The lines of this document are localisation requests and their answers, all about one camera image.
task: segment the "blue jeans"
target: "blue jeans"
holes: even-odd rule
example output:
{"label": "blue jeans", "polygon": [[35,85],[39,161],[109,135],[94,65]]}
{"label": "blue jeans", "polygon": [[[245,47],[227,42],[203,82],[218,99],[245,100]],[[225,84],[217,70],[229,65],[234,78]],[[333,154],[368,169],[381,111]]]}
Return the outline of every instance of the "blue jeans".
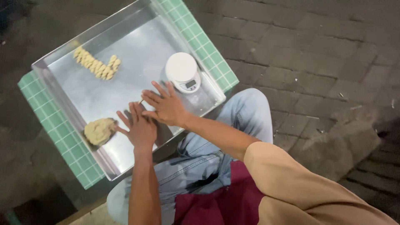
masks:
{"label": "blue jeans", "polygon": [[[251,88],[234,95],[222,108],[218,121],[264,142],[272,143],[270,107],[265,95]],[[175,217],[175,197],[179,194],[209,194],[230,185],[230,162],[233,158],[206,139],[189,133],[178,145],[180,157],[154,166],[160,192],[163,225]],[[107,197],[110,216],[128,224],[131,177],[121,181]]]}

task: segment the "aluminum tray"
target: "aluminum tray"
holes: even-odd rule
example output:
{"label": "aluminum tray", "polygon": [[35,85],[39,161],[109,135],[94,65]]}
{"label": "aluminum tray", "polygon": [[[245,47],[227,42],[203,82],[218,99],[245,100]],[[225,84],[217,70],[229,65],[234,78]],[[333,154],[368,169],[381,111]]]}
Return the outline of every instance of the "aluminum tray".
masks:
{"label": "aluminum tray", "polygon": [[[77,64],[72,55],[82,45],[93,57],[107,63],[116,54],[122,64],[109,81],[96,79]],[[185,108],[204,116],[226,99],[199,57],[163,13],[157,2],[138,0],[32,65],[78,133],[85,125],[100,118],[114,118],[131,101],[140,99],[143,89],[155,90],[152,80],[166,81],[168,58],[176,52],[193,55],[200,68],[201,88],[193,94],[180,94]],[[183,129],[161,125],[153,151],[166,144]],[[100,148],[81,139],[109,180],[114,180],[134,165],[133,146],[121,133]]]}

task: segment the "person's right hand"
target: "person's right hand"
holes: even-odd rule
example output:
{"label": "person's right hand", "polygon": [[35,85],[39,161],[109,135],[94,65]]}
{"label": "person's right hand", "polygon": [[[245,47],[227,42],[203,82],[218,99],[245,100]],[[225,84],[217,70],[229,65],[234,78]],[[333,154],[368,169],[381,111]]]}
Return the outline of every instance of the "person's right hand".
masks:
{"label": "person's right hand", "polygon": [[143,100],[156,110],[154,112],[144,111],[142,115],[152,117],[168,126],[185,128],[186,120],[191,113],[185,110],[182,102],[176,96],[172,83],[166,83],[169,94],[157,82],[152,81],[151,84],[158,90],[161,97],[150,90],[143,90]]}

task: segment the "digital kitchen scale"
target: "digital kitchen scale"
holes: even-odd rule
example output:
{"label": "digital kitchen scale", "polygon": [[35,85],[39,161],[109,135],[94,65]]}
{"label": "digital kitchen scale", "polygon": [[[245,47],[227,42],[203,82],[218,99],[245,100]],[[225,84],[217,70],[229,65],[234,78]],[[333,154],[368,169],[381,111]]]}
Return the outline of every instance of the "digital kitchen scale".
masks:
{"label": "digital kitchen scale", "polygon": [[188,53],[178,52],[167,61],[165,73],[176,89],[182,93],[196,92],[201,85],[196,60]]}

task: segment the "sleeve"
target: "sleeve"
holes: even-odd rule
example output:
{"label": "sleeve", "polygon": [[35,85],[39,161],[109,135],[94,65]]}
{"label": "sleeve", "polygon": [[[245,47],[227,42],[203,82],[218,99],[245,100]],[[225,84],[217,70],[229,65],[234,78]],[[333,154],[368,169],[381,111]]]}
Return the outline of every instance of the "sleeve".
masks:
{"label": "sleeve", "polygon": [[397,224],[340,184],[310,172],[271,143],[251,144],[244,163],[263,194],[294,205],[320,222]]}

